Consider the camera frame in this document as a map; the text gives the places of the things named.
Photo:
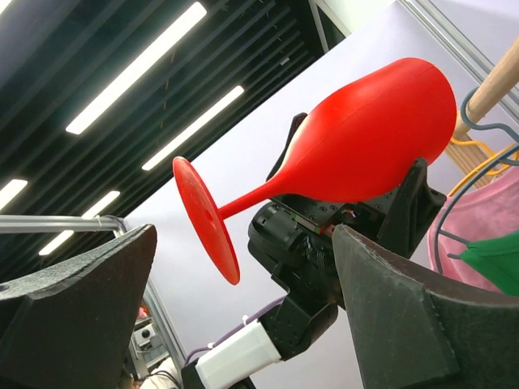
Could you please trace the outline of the red wine glass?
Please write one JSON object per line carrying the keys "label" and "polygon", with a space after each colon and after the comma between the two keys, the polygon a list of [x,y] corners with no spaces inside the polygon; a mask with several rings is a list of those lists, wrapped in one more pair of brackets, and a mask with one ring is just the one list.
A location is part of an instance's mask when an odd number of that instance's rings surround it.
{"label": "red wine glass", "polygon": [[172,170],[187,215],[212,263],[230,283],[240,270],[225,220],[278,195],[354,203],[401,184],[418,158],[433,163],[457,120],[444,73],[421,58],[402,58],[336,90],[302,121],[277,172],[218,207],[185,158]]}

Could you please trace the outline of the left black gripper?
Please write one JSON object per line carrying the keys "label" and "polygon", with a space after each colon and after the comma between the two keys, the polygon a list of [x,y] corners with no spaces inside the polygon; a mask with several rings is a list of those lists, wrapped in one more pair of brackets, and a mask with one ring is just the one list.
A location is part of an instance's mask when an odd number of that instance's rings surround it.
{"label": "left black gripper", "polygon": [[[306,113],[293,117],[285,146],[267,181],[281,167],[306,117]],[[418,158],[395,190],[361,203],[330,203],[295,194],[278,196],[253,217],[247,248],[278,284],[331,284],[337,278],[332,234],[340,224],[410,259],[447,199],[429,187],[427,169],[427,162]]]}

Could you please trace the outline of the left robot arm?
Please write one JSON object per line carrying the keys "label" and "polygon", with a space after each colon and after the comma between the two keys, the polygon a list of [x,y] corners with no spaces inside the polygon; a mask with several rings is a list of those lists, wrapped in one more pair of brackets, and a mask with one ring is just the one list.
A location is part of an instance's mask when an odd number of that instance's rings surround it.
{"label": "left robot arm", "polygon": [[296,190],[271,196],[248,227],[248,249],[286,295],[190,354],[186,388],[251,388],[263,368],[305,352],[345,306],[333,230],[348,225],[383,248],[409,258],[445,197],[427,184],[427,162],[415,158],[402,182],[374,199],[328,202]]}

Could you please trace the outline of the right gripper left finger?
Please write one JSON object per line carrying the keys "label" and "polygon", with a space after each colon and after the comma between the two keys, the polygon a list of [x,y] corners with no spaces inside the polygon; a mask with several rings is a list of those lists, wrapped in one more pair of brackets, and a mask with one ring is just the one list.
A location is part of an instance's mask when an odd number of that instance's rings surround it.
{"label": "right gripper left finger", "polygon": [[115,388],[157,247],[143,224],[1,285],[3,388]]}

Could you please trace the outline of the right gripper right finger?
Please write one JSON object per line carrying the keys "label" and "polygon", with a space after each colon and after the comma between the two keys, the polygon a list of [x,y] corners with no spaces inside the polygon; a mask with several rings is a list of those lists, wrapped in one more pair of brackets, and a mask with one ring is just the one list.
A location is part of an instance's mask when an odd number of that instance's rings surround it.
{"label": "right gripper right finger", "polygon": [[332,245],[366,388],[515,388],[518,300],[339,226]]}

